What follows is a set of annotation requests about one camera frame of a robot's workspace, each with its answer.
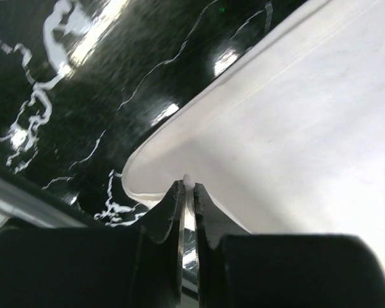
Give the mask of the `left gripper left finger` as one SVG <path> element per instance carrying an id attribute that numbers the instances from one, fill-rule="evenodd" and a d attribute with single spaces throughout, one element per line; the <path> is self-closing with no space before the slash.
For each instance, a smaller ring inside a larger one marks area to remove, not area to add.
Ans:
<path id="1" fill-rule="evenodd" d="M 184 183 L 128 227 L 0 230 L 0 307 L 176 307 Z"/>

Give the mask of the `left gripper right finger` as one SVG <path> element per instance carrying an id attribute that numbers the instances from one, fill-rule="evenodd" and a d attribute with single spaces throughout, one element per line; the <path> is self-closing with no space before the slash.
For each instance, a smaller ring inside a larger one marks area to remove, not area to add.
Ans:
<path id="1" fill-rule="evenodd" d="M 247 234 L 194 188 L 201 307 L 385 307 L 385 275 L 345 234 Z"/>

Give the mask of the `cream white t shirt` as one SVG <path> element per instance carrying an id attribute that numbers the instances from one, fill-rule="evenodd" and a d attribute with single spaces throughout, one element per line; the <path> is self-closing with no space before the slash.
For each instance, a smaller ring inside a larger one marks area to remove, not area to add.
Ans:
<path id="1" fill-rule="evenodd" d="M 385 271 L 385 1 L 308 1 L 128 159 L 154 205 L 188 175 L 253 233 L 359 236 Z"/>

